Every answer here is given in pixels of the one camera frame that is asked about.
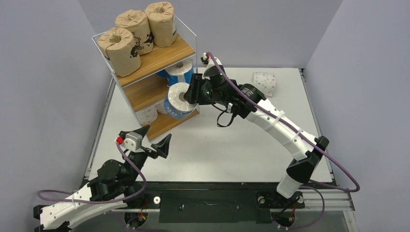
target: wooden shelf board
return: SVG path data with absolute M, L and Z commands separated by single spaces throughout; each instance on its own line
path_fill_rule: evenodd
M 126 86 L 142 77 L 155 73 L 195 54 L 195 50 L 178 35 L 175 42 L 168 47 L 157 47 L 154 45 L 152 51 L 141 56 L 141 67 L 128 76 L 117 76 L 120 84 Z
M 168 92 L 166 78 L 153 74 L 127 86 L 124 92 L 134 111 L 137 112 L 165 98 Z
M 199 114 L 198 110 L 194 110 L 190 115 L 188 115 L 184 119 L 175 119 L 168 114 L 160 114 L 158 113 L 158 118 L 150 123 L 151 128 L 148 131 L 148 139 L 153 140 L 160 135 L 166 133 L 170 129 L 180 125 L 181 123 L 187 121 L 188 119 L 194 117 L 195 115 Z

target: gray wall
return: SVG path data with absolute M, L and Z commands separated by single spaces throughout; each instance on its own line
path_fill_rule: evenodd
M 305 71 L 329 152 L 362 184 L 361 232 L 410 231 L 409 12 L 408 0 L 344 0 Z
M 36 191 L 80 185 L 109 76 L 77 1 L 0 5 L 0 231 L 30 232 Z
M 153 0 L 78 0 L 96 32 Z M 171 0 L 198 52 L 229 67 L 305 67 L 342 0 Z

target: white table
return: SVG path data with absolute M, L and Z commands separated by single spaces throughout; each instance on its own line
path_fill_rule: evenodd
M 303 130 L 318 136 L 315 121 L 298 69 L 225 68 L 231 79 L 239 84 L 249 83 L 253 72 L 274 73 L 275 92 L 270 101 L 285 111 L 286 117 Z M 279 182 L 292 161 L 289 152 L 258 126 L 235 118 L 227 128 L 218 128 L 220 112 L 212 106 L 201 106 L 200 114 L 169 131 L 172 134 L 167 159 L 151 159 L 142 172 L 148 181 L 195 182 Z M 230 115 L 221 118 L 226 124 Z M 135 120 L 116 87 L 108 109 L 100 142 L 96 149 L 89 179 L 97 176 L 102 164 L 115 159 L 123 161 L 114 145 L 120 131 L 141 127 Z M 325 159 L 322 159 L 312 179 L 331 182 Z

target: white toilet paper roll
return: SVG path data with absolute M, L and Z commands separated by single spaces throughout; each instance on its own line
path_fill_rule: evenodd
M 165 69 L 168 73 L 168 86 L 178 82 L 191 83 L 193 74 L 192 59 L 185 59 Z
M 137 119 L 141 124 L 150 124 L 158 117 L 158 112 L 155 107 L 151 107 L 143 112 L 137 114 Z
M 130 75 L 141 66 L 134 37 L 127 29 L 109 29 L 98 39 L 98 46 L 119 76 Z
M 149 28 L 148 18 L 143 11 L 129 10 L 118 15 L 116 26 L 132 33 L 138 54 L 149 53 L 154 48 L 154 37 Z
M 170 46 L 176 40 L 176 21 L 174 7 L 167 1 L 150 4 L 145 9 L 149 27 L 158 47 Z
M 180 82 L 169 87 L 164 107 L 170 116 L 183 119 L 195 109 L 196 104 L 189 104 L 184 99 L 184 94 L 188 91 L 189 86 L 188 83 Z
M 164 101 L 161 101 L 159 104 L 156 104 L 155 109 L 157 109 L 158 113 L 160 113 L 160 114 L 167 114 L 167 112 L 164 108 Z
M 264 93 L 264 95 L 272 96 L 275 90 L 275 79 L 275 75 L 272 73 L 254 72 L 250 83 Z

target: brown paper wrapper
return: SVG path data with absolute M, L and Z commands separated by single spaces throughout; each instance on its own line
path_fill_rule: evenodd
M 170 46 L 176 39 L 174 7 L 167 1 L 150 4 L 145 9 L 149 27 L 158 47 Z
M 129 10 L 116 18 L 116 26 L 129 30 L 134 36 L 138 54 L 143 55 L 152 51 L 154 38 L 149 28 L 148 18 L 142 11 Z
M 128 76 L 141 66 L 132 33 L 123 28 L 111 28 L 98 39 L 98 46 L 105 58 L 108 59 L 115 73 L 119 76 Z

